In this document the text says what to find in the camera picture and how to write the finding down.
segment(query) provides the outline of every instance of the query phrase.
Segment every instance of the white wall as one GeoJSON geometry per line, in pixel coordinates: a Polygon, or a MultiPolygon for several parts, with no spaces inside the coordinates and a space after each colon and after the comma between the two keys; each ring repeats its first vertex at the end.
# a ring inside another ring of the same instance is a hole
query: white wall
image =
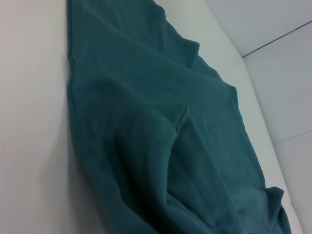
{"type": "Polygon", "coordinates": [[[304,233],[312,233],[312,23],[246,56],[304,233]]]}
{"type": "Polygon", "coordinates": [[[205,0],[241,56],[312,20],[311,0],[205,0]]]}

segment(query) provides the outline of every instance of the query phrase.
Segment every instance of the teal shirt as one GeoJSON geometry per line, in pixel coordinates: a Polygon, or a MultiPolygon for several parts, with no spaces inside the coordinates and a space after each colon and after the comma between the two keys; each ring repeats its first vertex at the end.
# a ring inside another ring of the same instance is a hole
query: teal shirt
{"type": "Polygon", "coordinates": [[[236,89],[161,7],[69,0],[68,44],[75,150],[116,233],[291,233],[236,89]]]}

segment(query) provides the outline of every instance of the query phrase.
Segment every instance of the white surface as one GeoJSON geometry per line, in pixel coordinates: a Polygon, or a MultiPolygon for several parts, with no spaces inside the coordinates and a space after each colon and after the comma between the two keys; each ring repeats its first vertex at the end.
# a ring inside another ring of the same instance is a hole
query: white surface
{"type": "Polygon", "coordinates": [[[293,205],[312,233],[312,23],[244,60],[293,205]]]}
{"type": "Polygon", "coordinates": [[[241,56],[312,20],[311,0],[205,0],[241,56]]]}
{"type": "MultiPolygon", "coordinates": [[[[267,185],[286,191],[283,203],[299,230],[243,60],[204,0],[157,2],[177,31],[198,41],[200,55],[237,87],[267,185]]],[[[0,31],[0,233],[99,233],[107,224],[68,138],[65,0],[2,0],[0,31]]]]}
{"type": "Polygon", "coordinates": [[[244,61],[272,141],[312,130],[312,23],[244,61]]]}
{"type": "Polygon", "coordinates": [[[276,153],[304,233],[312,233],[312,131],[277,143],[276,153]]]}

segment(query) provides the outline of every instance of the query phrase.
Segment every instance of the teal fabric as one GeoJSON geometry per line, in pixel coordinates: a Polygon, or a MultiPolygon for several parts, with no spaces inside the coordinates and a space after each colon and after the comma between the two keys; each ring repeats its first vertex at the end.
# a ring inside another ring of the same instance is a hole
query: teal fabric
{"type": "Polygon", "coordinates": [[[161,7],[70,0],[68,38],[74,146],[116,233],[291,233],[236,89],[161,7]]]}

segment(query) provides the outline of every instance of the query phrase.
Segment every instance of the teal garment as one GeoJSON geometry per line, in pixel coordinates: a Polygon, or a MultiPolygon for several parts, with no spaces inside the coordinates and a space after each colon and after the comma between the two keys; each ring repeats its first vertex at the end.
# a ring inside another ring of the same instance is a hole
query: teal garment
{"type": "Polygon", "coordinates": [[[68,38],[74,146],[116,233],[291,233],[236,89],[161,7],[70,0],[68,38]]]}

